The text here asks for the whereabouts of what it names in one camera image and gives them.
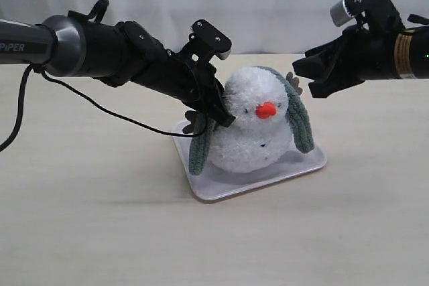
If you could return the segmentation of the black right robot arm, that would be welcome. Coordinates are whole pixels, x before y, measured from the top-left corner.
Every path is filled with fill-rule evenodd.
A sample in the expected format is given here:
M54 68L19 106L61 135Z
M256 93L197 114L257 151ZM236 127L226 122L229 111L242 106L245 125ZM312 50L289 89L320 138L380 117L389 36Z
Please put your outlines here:
M342 34L293 62L314 98L370 80L428 78L428 18L411 14L407 28L391 0L340 0L330 8Z

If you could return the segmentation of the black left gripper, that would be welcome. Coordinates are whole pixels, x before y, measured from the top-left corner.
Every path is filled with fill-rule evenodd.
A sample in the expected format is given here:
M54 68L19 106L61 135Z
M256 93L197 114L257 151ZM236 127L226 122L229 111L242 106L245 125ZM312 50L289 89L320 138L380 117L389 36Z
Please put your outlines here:
M174 52L161 47L160 92L182 101L223 127L229 127L235 116L224 101L224 88L215 77L216 68L207 58L190 55L185 50Z

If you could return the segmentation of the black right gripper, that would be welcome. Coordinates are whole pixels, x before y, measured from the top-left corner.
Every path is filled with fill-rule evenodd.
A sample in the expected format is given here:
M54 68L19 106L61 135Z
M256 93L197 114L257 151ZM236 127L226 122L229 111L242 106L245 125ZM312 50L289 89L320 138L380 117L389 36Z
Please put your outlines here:
M343 8L356 20L353 31L307 50L292 63L296 75L312 80L312 97L327 98L366 80L406 79L395 62L404 25L392 1L343 0Z

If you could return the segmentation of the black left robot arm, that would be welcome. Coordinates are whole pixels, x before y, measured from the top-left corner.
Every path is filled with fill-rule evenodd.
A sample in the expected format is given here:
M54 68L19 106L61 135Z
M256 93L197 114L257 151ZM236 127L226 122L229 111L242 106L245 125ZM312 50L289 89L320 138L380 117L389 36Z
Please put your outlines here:
M40 24L1 20L1 63L41 66L56 77L89 77L107 86L133 82L175 98L229 127L235 117L223 100L212 57L226 59L231 40L205 19L191 26L174 52L136 21L107 25L79 13Z

